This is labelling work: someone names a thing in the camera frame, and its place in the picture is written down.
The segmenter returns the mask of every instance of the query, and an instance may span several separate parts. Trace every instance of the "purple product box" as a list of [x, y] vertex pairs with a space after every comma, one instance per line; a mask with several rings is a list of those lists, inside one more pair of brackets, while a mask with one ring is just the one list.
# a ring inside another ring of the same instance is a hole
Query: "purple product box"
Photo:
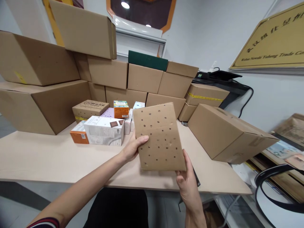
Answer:
[[114, 118], [114, 108], [108, 108], [101, 117]]

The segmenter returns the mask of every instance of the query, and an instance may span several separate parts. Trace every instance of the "wooden table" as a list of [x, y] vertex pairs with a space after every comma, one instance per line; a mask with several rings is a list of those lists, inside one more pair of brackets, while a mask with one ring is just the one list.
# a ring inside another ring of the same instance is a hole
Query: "wooden table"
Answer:
[[[182, 147], [187, 151], [201, 182], [202, 193], [252, 194], [225, 162], [213, 161], [188, 127], [178, 122]], [[57, 136], [16, 131], [0, 139], [0, 180], [75, 183], [118, 154], [123, 145], [75, 144], [71, 124]], [[122, 167], [108, 186], [154, 190], [178, 190], [175, 172], [141, 171], [139, 157]]]

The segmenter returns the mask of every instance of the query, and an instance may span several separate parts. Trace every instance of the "dark green box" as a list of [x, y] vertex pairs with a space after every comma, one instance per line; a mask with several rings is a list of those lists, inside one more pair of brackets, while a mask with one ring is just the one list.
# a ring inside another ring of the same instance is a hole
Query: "dark green box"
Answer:
[[129, 50], [128, 62], [143, 67], [166, 71], [168, 60]]

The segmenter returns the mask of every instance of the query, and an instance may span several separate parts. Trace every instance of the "gold sign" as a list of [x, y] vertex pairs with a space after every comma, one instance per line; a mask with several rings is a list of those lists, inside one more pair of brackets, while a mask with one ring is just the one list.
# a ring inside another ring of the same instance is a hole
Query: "gold sign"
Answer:
[[304, 2], [262, 20], [230, 67], [304, 67]]

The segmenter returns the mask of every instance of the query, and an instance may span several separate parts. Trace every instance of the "sleeve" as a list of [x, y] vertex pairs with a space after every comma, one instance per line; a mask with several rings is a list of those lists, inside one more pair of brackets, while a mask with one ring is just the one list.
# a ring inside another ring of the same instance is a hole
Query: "sleeve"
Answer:
[[42, 218], [27, 228], [59, 228], [59, 222], [55, 218]]

